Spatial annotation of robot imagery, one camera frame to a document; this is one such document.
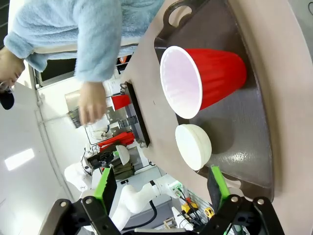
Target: ceiling light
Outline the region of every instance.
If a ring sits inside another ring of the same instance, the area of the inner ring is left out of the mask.
[[[21,153],[15,154],[7,159],[4,160],[6,167],[8,170],[13,170],[22,164],[26,163],[30,159],[35,156],[34,151],[32,148],[25,150]]]

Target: dark tray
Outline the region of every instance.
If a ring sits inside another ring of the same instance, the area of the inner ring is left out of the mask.
[[[140,148],[147,148],[150,144],[150,138],[141,115],[133,85],[129,82],[125,82],[120,86],[121,93],[127,94],[131,99],[131,104],[125,107],[127,117],[136,116],[138,120],[136,124],[132,125],[132,132],[135,136],[135,139],[137,143],[139,143]]]
[[[169,24],[171,13],[189,6],[178,27]],[[218,103],[200,111],[194,118],[178,117],[179,124],[200,126],[212,142],[207,165],[218,165],[224,176],[240,180],[245,196],[274,198],[273,166],[266,114],[258,79],[226,0],[181,0],[165,12],[164,28],[155,40],[158,60],[169,46],[212,48],[238,54],[246,64],[244,87]],[[207,177],[204,167],[198,174]]]

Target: yellow tool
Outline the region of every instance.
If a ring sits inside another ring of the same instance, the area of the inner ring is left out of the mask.
[[[197,211],[198,210],[198,205],[194,202],[191,202],[190,205]],[[186,214],[190,214],[192,213],[192,210],[190,209],[190,207],[188,206],[187,203],[183,204],[181,206],[181,209],[186,212]]]
[[[211,207],[204,209],[205,215],[210,219],[214,215],[214,211]]]

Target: brown table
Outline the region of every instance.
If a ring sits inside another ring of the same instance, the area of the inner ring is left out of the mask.
[[[145,156],[209,200],[206,179],[183,161],[175,141],[176,115],[159,77],[154,39],[175,0],[166,0],[122,75],[131,80],[151,144]],[[313,67],[301,29],[286,0],[232,0],[252,55],[268,115],[275,169],[274,207],[286,234],[310,234],[313,203]],[[173,18],[179,19],[178,11]]]

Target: red plastic cup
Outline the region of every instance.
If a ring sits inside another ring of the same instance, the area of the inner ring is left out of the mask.
[[[162,56],[160,75],[171,108],[180,117],[190,119],[242,87],[246,67],[231,52],[173,46]]]
[[[111,96],[111,101],[114,111],[123,108],[131,103],[128,95],[126,94]]]

